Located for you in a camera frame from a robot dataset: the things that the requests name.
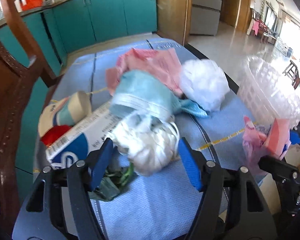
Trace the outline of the pink plastic bag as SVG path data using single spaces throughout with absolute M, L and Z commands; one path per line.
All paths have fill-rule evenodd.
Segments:
M 286 155 L 290 142 L 290 121 L 288 119 L 275 119 L 269 132 L 258 131 L 249 117 L 244 117 L 243 150 L 246 161 L 244 166 L 253 176 L 265 175 L 258 162 L 266 155 L 282 160 Z

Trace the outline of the white paper ball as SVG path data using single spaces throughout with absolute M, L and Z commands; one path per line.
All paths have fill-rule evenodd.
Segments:
M 134 171 L 140 176 L 149 177 L 180 159 L 180 133 L 174 116 L 162 121 L 134 111 L 119 121 L 107 137 L 133 163 Z

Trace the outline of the red snack packet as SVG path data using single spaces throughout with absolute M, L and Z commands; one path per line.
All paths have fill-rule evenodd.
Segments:
M 72 129 L 72 126 L 68 125 L 52 127 L 41 137 L 40 140 L 45 146 L 50 147 L 55 141 L 57 141 L 70 129 Z

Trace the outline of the striped paper cup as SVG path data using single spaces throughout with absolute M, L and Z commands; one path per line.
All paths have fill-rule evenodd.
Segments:
M 74 126 L 91 113 L 89 95 L 78 91 L 44 108 L 38 122 L 38 134 L 42 137 L 55 126 Z

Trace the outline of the light blue cloth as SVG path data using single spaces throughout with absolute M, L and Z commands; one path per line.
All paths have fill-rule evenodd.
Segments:
M 208 117 L 198 103 L 178 98 L 161 81 L 141 70 L 132 70 L 121 76 L 109 109 L 121 118 L 134 111 L 162 121 L 183 112 L 200 118 Z

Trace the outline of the pink printed paper wrapper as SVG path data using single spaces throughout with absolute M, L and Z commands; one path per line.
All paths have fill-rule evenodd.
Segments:
M 115 67 L 106 70 L 107 88 L 114 94 L 121 76 L 131 70 L 141 70 L 156 77 L 176 96 L 181 97 L 183 91 L 179 86 L 181 63 L 175 49 L 131 49 L 118 57 Z

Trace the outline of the teal kitchen cabinets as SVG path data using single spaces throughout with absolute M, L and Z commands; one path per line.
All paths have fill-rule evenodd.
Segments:
M 21 16 L 56 75 L 71 52 L 119 37 L 157 31 L 157 0 L 67 0 Z M 48 88 L 34 84 L 23 113 L 15 171 L 19 199 L 33 180 L 37 125 Z

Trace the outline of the dark green plastic scrap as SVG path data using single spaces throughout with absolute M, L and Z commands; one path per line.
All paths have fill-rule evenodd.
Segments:
M 88 192 L 89 198 L 103 202 L 112 201 L 126 191 L 127 185 L 134 177 L 133 163 L 129 163 L 128 166 L 120 167 L 116 170 L 107 167 L 100 185 L 92 192 Z

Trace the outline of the white blue cardboard box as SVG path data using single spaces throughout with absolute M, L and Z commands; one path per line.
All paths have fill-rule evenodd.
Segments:
M 100 149 L 109 132 L 121 120 L 111 114 L 110 101 L 80 121 L 45 151 L 47 161 L 53 168 L 68 168 L 84 160 L 94 150 Z

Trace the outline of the white plastic laundry basket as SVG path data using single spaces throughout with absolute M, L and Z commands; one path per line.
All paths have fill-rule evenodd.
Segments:
M 242 62 L 244 76 L 237 95 L 251 111 L 255 121 L 269 126 L 274 119 L 288 119 L 289 127 L 300 123 L 300 97 L 271 64 L 258 56 Z

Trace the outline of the white crumpled plastic bag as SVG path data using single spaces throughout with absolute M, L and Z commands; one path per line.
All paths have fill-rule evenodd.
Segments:
M 208 59 L 188 60 L 182 64 L 179 86 L 185 96 L 205 111 L 221 109 L 230 87 L 223 70 Z

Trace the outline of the distant dining chairs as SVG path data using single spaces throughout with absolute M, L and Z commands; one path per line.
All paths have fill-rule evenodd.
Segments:
M 262 43 L 270 43 L 283 57 L 278 68 L 290 79 L 300 95 L 300 22 L 283 10 L 278 13 L 272 7 L 259 14 L 254 12 L 254 26 L 249 32 L 260 37 Z

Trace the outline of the brown wooden chair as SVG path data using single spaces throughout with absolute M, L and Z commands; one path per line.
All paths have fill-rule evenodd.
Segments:
M 6 23 L 30 60 L 30 65 L 25 67 L 0 42 L 0 233 L 9 238 L 20 210 L 15 155 L 23 112 L 38 78 L 51 87 L 57 77 L 14 1 L 1 2 Z

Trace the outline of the wooden door panel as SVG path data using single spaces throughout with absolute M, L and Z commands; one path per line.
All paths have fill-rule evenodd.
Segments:
M 191 26 L 192 0 L 157 0 L 157 34 L 187 44 Z

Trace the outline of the grey refrigerator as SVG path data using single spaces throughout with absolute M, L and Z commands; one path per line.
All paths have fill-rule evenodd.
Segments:
M 217 34 L 222 0 L 192 0 L 191 35 Z

